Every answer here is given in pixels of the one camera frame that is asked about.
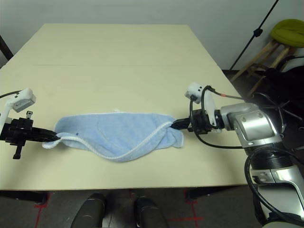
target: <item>beige table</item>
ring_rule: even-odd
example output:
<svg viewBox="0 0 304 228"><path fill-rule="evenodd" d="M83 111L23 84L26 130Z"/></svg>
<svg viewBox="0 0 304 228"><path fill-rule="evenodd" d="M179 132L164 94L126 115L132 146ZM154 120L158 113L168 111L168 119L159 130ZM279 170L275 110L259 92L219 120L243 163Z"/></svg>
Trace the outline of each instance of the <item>beige table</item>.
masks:
<svg viewBox="0 0 304 228"><path fill-rule="evenodd" d="M188 117L184 96L191 82L238 95L185 25L45 24L0 70L0 93L30 87L34 126L54 129L67 115L125 112ZM215 96L217 107L238 100ZM0 99L0 109L5 99ZM25 116L25 111L10 117ZM89 151L59 145L0 142L0 189L67 190L243 184L243 150L215 149L184 131L185 146L114 163ZM240 145L235 132L203 136Z"/></svg>

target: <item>wire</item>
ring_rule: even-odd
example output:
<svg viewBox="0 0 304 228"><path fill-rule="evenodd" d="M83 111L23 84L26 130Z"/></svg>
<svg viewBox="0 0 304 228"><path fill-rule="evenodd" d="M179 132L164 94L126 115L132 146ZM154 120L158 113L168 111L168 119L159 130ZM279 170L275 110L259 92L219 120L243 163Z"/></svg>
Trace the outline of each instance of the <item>wire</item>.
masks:
<svg viewBox="0 0 304 228"><path fill-rule="evenodd" d="M285 131L285 124L284 124L284 119L283 119L282 108L281 108L276 102L274 102L274 101L270 98L270 96L268 96L267 94L260 93L260 92L256 92L256 93L254 93L254 95L255 95L255 94L258 94L258 95L263 96L264 98L266 98L270 103L272 103L272 104L276 107L276 109L277 109L278 112L279 112L279 116L280 116L280 120L281 120L281 130L280 130L280 133L283 134L284 131Z"/></svg>
<svg viewBox="0 0 304 228"><path fill-rule="evenodd" d="M202 92L201 92L201 98L200 98L200 103L201 103L201 109L202 109L202 115L204 117L204 119L208 119L207 115L206 115L206 112L205 112L205 92L206 90L209 90L213 93L215 93L216 95L219 95L219 96L222 96L222 97L228 97L228 98L234 98L234 99L240 99L240 100L243 100L242 97L238 97L238 96L230 96L230 95L226 95L226 94L221 94L221 93L218 93L215 91L214 88L212 88L211 86L207 85L203 88ZM218 129L219 127L218 126L213 126L211 124L209 124L209 126L213 129Z"/></svg>
<svg viewBox="0 0 304 228"><path fill-rule="evenodd" d="M204 119L204 120L207 120L207 119L208 119L208 117L207 117L207 115L206 115L206 111L205 111L205 92L206 92L206 90L209 89L209 87L211 87L211 86L207 85L207 86L205 86L205 87L203 88L203 91L201 92L201 98L200 98L201 113L202 113L202 115L203 115L203 119ZM210 123L208 123L208 124L209 124L209 127L213 128L213 129L218 129L218 128L219 128L218 126L213 126L213 125L210 124Z"/></svg>
<svg viewBox="0 0 304 228"><path fill-rule="evenodd" d="M245 178L247 180L248 186L251 189L251 191L253 192L253 194L255 194L260 202L267 207L270 211L272 211L273 213L275 213L279 218L281 218L282 220L304 227L304 221L299 220L299 219L295 219L293 217L290 217L288 215L286 215L285 213L279 211L277 208L275 208L274 206L272 206L257 190L257 188L255 187L253 181L251 180L250 177L250 164L252 159L258 154L261 153L265 150L268 151L280 151L280 152L284 152L287 153L288 155L294 157L298 162L300 162L302 165L304 165L304 162L301 161L297 156L295 156L294 154L292 154L289 151L280 149L280 148L276 148L276 147L269 147L269 146L265 146L265 147L260 147L260 148L256 148L255 150L252 151L252 153L247 157L246 162L245 162L245 166L244 166L244 171L245 171Z"/></svg>
<svg viewBox="0 0 304 228"><path fill-rule="evenodd" d="M16 94L16 93L19 93L21 90L18 90L18 91L14 91L14 92L10 92L10 93L7 93L7 94L3 94L0 96L0 98L3 98L5 96L9 96L9 95L12 95L12 94Z"/></svg>
<svg viewBox="0 0 304 228"><path fill-rule="evenodd" d="M193 128L193 132L196 135L196 137L198 138L198 140L200 140L203 144L206 144L207 146L211 146L211 147L215 147L215 148L221 148L221 149L243 149L241 146L219 146L219 145L213 145L211 143L206 142L198 134L195 123L194 123L194 119L193 119L193 100L190 100L189 113L190 113L190 122L191 122L191 125L192 125L192 128Z"/></svg>
<svg viewBox="0 0 304 228"><path fill-rule="evenodd" d="M214 88L212 88L211 86L207 88L209 91L213 92L216 95L222 96L222 97L228 97L228 98L233 98L233 99L239 99L239 100L244 100L242 97L239 96L230 96L230 95L226 95L226 94L221 94L217 91L215 91Z"/></svg>

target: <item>person's feet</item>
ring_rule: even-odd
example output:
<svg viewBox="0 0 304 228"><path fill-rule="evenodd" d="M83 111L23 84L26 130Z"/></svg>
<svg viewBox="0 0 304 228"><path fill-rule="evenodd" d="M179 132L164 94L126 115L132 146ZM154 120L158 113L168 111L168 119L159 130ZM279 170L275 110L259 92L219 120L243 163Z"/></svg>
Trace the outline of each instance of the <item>person's feet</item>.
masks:
<svg viewBox="0 0 304 228"><path fill-rule="evenodd" d="M94 193L79 209L71 228L101 228L104 215L105 197L101 193Z"/></svg>
<svg viewBox="0 0 304 228"><path fill-rule="evenodd" d="M149 198L139 197L134 202L134 216L138 228L168 228L161 210Z"/></svg>

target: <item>table leg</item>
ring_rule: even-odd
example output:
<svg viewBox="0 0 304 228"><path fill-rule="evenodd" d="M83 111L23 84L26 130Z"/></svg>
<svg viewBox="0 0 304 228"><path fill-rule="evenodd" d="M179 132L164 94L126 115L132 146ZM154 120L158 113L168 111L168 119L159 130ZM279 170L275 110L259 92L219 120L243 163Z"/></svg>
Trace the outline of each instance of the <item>table leg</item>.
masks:
<svg viewBox="0 0 304 228"><path fill-rule="evenodd" d="M198 197L206 195L208 196L216 192L221 192L236 187L239 187L239 185L195 188L186 191L186 199L193 200L197 199Z"/></svg>
<svg viewBox="0 0 304 228"><path fill-rule="evenodd" d="M45 204L48 198L48 194L46 192L33 191L0 191L0 197L32 201L37 204Z"/></svg>

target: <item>towel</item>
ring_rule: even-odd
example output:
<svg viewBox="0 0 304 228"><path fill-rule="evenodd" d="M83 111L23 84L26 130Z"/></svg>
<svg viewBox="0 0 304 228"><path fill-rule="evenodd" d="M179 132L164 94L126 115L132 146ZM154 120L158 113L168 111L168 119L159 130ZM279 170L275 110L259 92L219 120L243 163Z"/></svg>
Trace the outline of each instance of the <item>towel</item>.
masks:
<svg viewBox="0 0 304 228"><path fill-rule="evenodd" d="M137 113L67 116L55 126L60 139L42 146L51 149L62 142L114 162L126 162L153 150L182 147L182 132L170 128L174 120L169 115Z"/></svg>

